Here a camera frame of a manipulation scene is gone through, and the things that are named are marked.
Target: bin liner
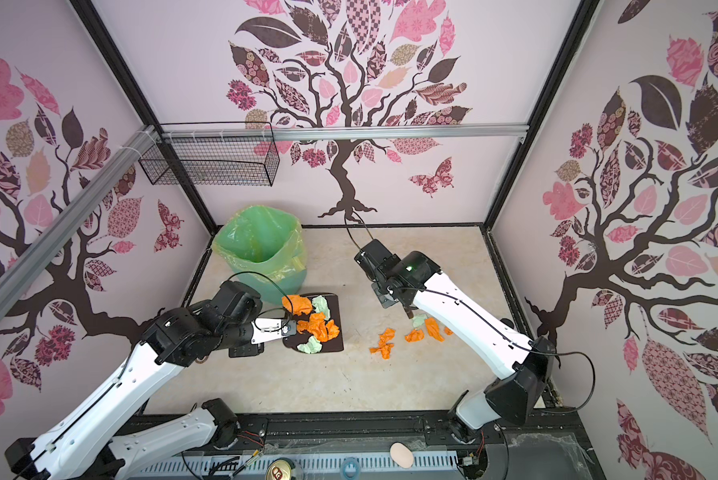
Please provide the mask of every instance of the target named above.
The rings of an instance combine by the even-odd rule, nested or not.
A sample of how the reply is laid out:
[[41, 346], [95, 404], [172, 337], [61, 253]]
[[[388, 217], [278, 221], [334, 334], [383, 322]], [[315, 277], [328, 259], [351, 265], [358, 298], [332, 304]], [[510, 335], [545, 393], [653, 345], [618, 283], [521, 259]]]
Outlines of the bin liner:
[[[234, 273], [265, 274], [287, 295], [297, 293], [306, 278], [303, 228], [296, 216], [276, 208], [256, 205], [237, 212], [215, 235], [212, 251]], [[262, 276], [241, 274], [234, 280], [256, 289], [264, 302], [281, 304], [281, 292]]]

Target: green trash bin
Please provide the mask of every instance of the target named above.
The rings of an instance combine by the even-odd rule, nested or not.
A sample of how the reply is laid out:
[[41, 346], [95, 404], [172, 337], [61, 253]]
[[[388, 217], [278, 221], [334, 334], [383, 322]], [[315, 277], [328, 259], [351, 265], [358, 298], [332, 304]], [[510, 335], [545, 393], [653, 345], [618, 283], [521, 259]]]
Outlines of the green trash bin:
[[[212, 251], [222, 256], [234, 273], [265, 274], [287, 295], [297, 293], [306, 279], [300, 221], [269, 206], [249, 206], [237, 212], [212, 240]], [[264, 302], [281, 304], [281, 292], [262, 276], [241, 274], [234, 280], [256, 289]]]

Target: butterfly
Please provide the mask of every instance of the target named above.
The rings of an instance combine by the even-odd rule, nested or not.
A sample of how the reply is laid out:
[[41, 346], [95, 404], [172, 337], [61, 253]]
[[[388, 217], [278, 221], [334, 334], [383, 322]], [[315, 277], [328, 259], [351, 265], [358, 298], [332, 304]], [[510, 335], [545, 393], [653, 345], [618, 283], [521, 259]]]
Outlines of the butterfly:
[[447, 158], [438, 168], [436, 173], [431, 177], [429, 175], [413, 175], [410, 177], [410, 181], [415, 185], [422, 187], [422, 191], [429, 194], [433, 198], [433, 194], [439, 189], [439, 187], [452, 186], [452, 157]]
[[180, 224], [185, 222], [185, 220], [180, 220], [177, 214], [171, 214], [169, 208], [162, 204], [161, 200], [158, 200], [158, 208], [164, 229], [159, 236], [156, 237], [154, 252], [159, 252], [167, 247], [175, 248], [176, 246], [180, 246], [180, 236], [176, 234], [175, 231], [180, 230]]

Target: black mesh basket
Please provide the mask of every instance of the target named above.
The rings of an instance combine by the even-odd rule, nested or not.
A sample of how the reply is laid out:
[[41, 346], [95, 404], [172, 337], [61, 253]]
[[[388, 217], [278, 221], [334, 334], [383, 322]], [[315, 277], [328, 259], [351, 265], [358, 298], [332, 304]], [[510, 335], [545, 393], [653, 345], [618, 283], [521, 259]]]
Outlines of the black mesh basket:
[[167, 162], [174, 155], [192, 184], [270, 187], [279, 167], [279, 152], [270, 123], [238, 123], [247, 129], [242, 135], [230, 131], [221, 136], [217, 131], [164, 134], [160, 144], [143, 154], [140, 166], [153, 185], [180, 183]]

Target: wall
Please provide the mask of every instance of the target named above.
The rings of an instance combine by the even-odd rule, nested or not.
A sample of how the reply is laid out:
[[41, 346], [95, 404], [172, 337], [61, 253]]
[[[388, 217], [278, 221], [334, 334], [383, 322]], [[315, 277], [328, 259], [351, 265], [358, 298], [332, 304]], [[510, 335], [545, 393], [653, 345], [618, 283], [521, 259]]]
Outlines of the wall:
[[495, 230], [607, 477], [718, 478], [718, 0], [603, 5]]
[[[0, 2], [0, 275], [139, 128], [70, 6]], [[139, 167], [117, 183], [0, 323], [0, 478], [12, 441], [67, 415], [179, 304], [207, 241], [178, 187]]]
[[[159, 120], [276, 128], [524, 123], [577, 4], [95, 3]], [[304, 224], [356, 212], [370, 223], [482, 222], [515, 139], [277, 147], [273, 187], [199, 187], [217, 222], [254, 203], [286, 206]]]

